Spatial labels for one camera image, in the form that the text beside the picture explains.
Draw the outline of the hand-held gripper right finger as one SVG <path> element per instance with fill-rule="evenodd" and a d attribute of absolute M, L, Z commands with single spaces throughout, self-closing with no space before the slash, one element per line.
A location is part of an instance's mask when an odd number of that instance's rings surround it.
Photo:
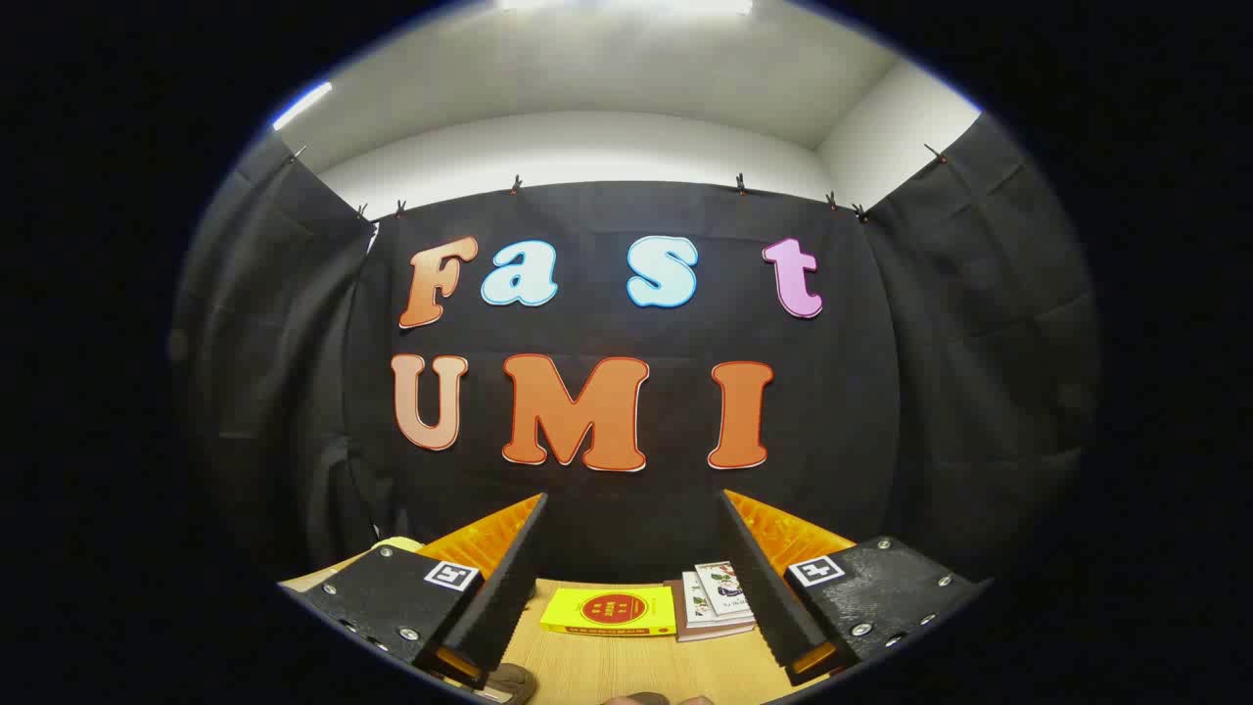
<path fill-rule="evenodd" d="M 793 686 L 885 659 L 981 596 L 901 538 L 843 538 L 764 501 L 720 491 L 720 547 Z"/>

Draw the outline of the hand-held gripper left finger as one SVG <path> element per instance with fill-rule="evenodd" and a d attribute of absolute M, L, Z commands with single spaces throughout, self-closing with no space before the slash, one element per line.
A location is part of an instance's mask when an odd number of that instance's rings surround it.
<path fill-rule="evenodd" d="M 533 495 L 431 543 L 382 540 L 297 601 L 403 665 L 482 686 L 533 599 L 548 503 Z"/>

